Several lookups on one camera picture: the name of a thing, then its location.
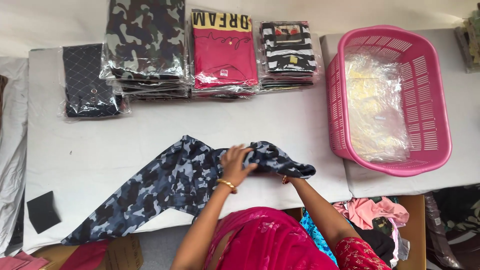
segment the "plastic packaging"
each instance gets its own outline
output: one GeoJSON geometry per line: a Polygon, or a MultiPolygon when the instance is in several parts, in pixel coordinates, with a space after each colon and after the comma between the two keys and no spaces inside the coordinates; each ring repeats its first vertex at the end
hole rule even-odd
{"type": "Polygon", "coordinates": [[[448,244],[445,235],[445,228],[440,219],[440,211],[437,203],[433,198],[432,192],[427,192],[425,196],[425,223],[427,223],[430,238],[435,250],[435,256],[443,265],[453,269],[463,269],[460,262],[455,258],[455,255],[448,244]]]}
{"type": "Polygon", "coordinates": [[[128,100],[98,78],[102,44],[62,47],[59,81],[66,95],[59,117],[98,118],[131,112],[128,100]]]}
{"type": "Polygon", "coordinates": [[[318,83],[320,40],[308,22],[255,22],[260,93],[299,90],[318,83]]]}
{"type": "Polygon", "coordinates": [[[406,161],[411,143],[402,111],[401,69],[381,54],[346,52],[350,139],[365,161],[406,161]]]}
{"type": "Polygon", "coordinates": [[[184,0],[110,0],[99,77],[183,78],[184,17],[184,0]]]}
{"type": "Polygon", "coordinates": [[[192,98],[254,95],[258,76],[250,17],[192,10],[189,21],[192,98]]]}

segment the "woman's hand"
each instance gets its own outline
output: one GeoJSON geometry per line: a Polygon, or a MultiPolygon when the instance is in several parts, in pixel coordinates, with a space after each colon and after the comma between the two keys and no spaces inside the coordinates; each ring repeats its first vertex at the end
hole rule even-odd
{"type": "Polygon", "coordinates": [[[257,168],[256,163],[249,164],[245,169],[242,168],[245,156],[252,150],[253,148],[243,148],[243,145],[230,148],[220,160],[220,164],[223,166],[222,179],[234,186],[240,185],[245,177],[257,168]]]}

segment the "woman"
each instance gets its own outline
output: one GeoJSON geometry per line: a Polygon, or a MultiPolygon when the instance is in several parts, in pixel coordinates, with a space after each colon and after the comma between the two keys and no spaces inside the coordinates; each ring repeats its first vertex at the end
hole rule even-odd
{"type": "Polygon", "coordinates": [[[230,193],[257,164],[242,168],[251,148],[235,146],[222,156],[223,177],[188,230],[171,270],[386,270],[350,224],[304,179],[287,178],[338,261],[321,252],[305,229],[282,211],[254,207],[218,221],[230,193]]]}

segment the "pink plastic basket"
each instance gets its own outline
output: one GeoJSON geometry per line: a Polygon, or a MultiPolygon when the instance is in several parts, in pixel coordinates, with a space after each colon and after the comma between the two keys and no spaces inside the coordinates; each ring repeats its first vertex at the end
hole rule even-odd
{"type": "Polygon", "coordinates": [[[330,147],[339,157],[392,176],[413,176],[442,167],[452,153],[452,139],[438,55],[424,37],[390,25],[352,30],[340,39],[338,54],[326,71],[330,147]],[[401,63],[402,105],[412,142],[406,162],[370,163],[362,160],[350,141],[345,49],[379,51],[401,63]]]}

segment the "white table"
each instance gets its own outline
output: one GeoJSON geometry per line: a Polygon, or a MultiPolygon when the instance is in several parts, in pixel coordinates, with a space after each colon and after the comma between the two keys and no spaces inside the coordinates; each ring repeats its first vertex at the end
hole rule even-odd
{"type": "MultiPolygon", "coordinates": [[[[250,100],[135,103],[117,118],[68,123],[57,117],[64,93],[58,49],[31,51],[25,202],[50,190],[62,220],[37,234],[25,211],[27,253],[58,243],[144,165],[190,135],[213,148],[267,140],[293,160],[312,164],[309,183],[328,201],[351,199],[342,159],[330,150],[325,86],[250,100]]],[[[221,216],[254,206],[302,206],[292,185],[249,177],[230,196],[221,216]]],[[[169,209],[137,231],[189,224],[192,216],[169,209]]]]}
{"type": "MultiPolygon", "coordinates": [[[[453,29],[414,32],[426,37],[438,52],[452,135],[452,156],[438,170],[407,178],[370,171],[345,160],[348,187],[354,197],[415,195],[444,187],[480,183],[480,73],[465,73],[453,29]]],[[[323,37],[322,52],[326,65],[336,55],[341,37],[342,34],[323,37]]]]}

